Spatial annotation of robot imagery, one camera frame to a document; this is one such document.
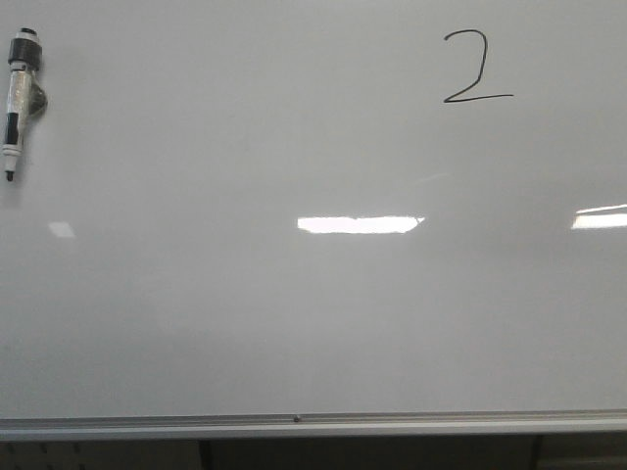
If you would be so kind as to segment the black and white marker pen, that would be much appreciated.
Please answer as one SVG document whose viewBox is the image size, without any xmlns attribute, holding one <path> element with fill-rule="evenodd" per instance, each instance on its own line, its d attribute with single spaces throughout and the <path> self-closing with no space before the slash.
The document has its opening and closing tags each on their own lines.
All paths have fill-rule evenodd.
<svg viewBox="0 0 627 470">
<path fill-rule="evenodd" d="M 24 152 L 24 133 L 28 122 L 41 114 L 48 103 L 36 77 L 42 64 L 43 48 L 38 33 L 32 28 L 22 27 L 10 43 L 8 56 L 10 80 L 1 155 L 9 182 L 14 180 Z"/>
</svg>

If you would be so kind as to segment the dark table under whiteboard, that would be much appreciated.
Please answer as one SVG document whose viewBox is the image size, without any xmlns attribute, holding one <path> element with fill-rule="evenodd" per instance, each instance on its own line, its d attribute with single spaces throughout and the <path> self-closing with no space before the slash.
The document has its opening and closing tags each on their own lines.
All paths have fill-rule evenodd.
<svg viewBox="0 0 627 470">
<path fill-rule="evenodd" d="M 626 435 L 4 443 L 4 469 L 623 469 Z"/>
</svg>

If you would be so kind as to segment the white whiteboard with aluminium frame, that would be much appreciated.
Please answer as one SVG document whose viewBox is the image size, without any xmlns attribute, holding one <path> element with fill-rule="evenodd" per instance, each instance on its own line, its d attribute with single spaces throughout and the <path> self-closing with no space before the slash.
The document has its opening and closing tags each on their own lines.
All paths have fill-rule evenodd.
<svg viewBox="0 0 627 470">
<path fill-rule="evenodd" d="M 1 438 L 626 427 L 622 1 L 5 1 Z"/>
</svg>

